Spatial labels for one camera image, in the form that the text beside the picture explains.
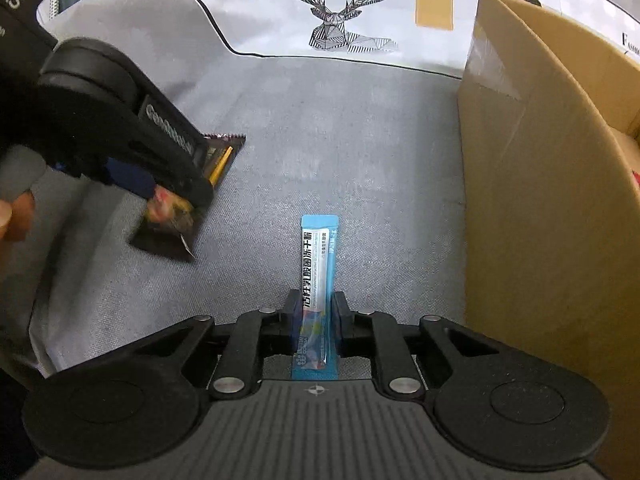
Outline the person's left hand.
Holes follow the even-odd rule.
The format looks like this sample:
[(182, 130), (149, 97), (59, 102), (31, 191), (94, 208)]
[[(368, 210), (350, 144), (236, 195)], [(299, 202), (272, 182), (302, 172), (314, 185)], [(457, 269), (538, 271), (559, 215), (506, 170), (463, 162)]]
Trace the person's left hand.
[(1, 267), (9, 261), (12, 247), (22, 242), (34, 221), (36, 210), (35, 196), (27, 190), (13, 202), (1, 202)]

